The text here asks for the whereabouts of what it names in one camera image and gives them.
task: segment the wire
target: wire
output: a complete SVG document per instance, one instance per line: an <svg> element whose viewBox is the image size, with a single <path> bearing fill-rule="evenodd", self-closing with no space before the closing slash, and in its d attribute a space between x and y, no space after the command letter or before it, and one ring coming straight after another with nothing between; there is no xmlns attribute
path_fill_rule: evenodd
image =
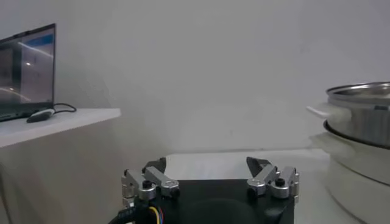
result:
<svg viewBox="0 0 390 224"><path fill-rule="evenodd" d="M163 224L164 223L164 214L163 214L163 210L161 210L160 207L158 207L158 211L160 212L160 224Z"/></svg>
<svg viewBox="0 0 390 224"><path fill-rule="evenodd" d="M72 108L72 110L55 110L54 109L54 107L55 106L67 106L67 107L70 107L70 108ZM53 105L53 109L54 109L54 114L58 114L58 113L62 113L62 112L70 112L70 113L74 113L74 112L76 112L77 111L77 108L76 107L74 107L74 106L72 106L72 105L70 105L70 104L67 104L67 103L55 103L54 105Z"/></svg>
<svg viewBox="0 0 390 224"><path fill-rule="evenodd" d="M157 224L160 224L160 216L158 214L158 211L155 207L149 207L150 210L152 210L154 212L154 214L156 215L156 220L157 220Z"/></svg>

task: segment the metal bracket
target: metal bracket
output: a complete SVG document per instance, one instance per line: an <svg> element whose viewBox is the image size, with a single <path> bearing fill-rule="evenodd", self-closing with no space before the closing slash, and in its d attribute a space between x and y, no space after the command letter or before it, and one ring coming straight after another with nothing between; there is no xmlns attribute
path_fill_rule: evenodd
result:
<svg viewBox="0 0 390 224"><path fill-rule="evenodd" d="M294 167L285 167L278 179L271 183L271 193L275 198L296 198L299 194L299 173Z"/></svg>
<svg viewBox="0 0 390 224"><path fill-rule="evenodd" d="M137 171L125 171L125 175L122 177L122 197L124 206L129 205L130 198L139 197L143 201L149 201L154 199L156 194L156 184L146 180L142 174Z"/></svg>
<svg viewBox="0 0 390 224"><path fill-rule="evenodd" d="M177 198L180 196L180 186L177 180L168 178L154 166L145 169L145 178L157 184L161 189L162 196Z"/></svg>
<svg viewBox="0 0 390 224"><path fill-rule="evenodd" d="M279 174L280 172L277 170L277 167L266 165L257 176L247 180L248 190L250 190L251 194L254 193L255 197L264 195L267 184L275 180Z"/></svg>

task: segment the mouse cable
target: mouse cable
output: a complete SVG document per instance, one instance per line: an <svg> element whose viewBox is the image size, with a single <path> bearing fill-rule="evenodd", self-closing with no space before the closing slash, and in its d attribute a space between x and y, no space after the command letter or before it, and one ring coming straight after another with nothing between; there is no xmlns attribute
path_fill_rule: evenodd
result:
<svg viewBox="0 0 390 224"><path fill-rule="evenodd" d="M67 106L67 107L70 107L72 110L56 110L54 107L55 106ZM70 104L67 104L67 103L55 103L53 105L53 109L54 109L54 114L58 114L58 113L62 113L62 112L70 112L70 113L74 113L77 111L77 108L70 105Z"/></svg>

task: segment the screw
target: screw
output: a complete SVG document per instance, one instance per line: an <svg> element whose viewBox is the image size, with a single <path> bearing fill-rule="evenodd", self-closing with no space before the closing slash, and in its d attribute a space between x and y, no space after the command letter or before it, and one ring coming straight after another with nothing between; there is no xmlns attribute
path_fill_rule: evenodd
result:
<svg viewBox="0 0 390 224"><path fill-rule="evenodd" d="M151 181L149 181L149 180L144 180L142 182L142 188L143 189L150 189L150 188L152 188L152 186L153 186L153 183Z"/></svg>
<svg viewBox="0 0 390 224"><path fill-rule="evenodd" d="M285 181L283 179L281 179L281 178L278 178L278 179L275 180L275 185L277 187L283 187L285 185Z"/></svg>

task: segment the white appliance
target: white appliance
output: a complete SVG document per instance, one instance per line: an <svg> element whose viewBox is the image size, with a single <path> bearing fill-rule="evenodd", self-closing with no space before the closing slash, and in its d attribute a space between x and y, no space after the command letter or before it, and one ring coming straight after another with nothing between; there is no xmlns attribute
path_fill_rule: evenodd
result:
<svg viewBox="0 0 390 224"><path fill-rule="evenodd" d="M318 117L344 120L343 109L324 103L308 107ZM370 224L390 223L390 150L325 132L310 137L327 152L325 185L333 198L356 218Z"/></svg>

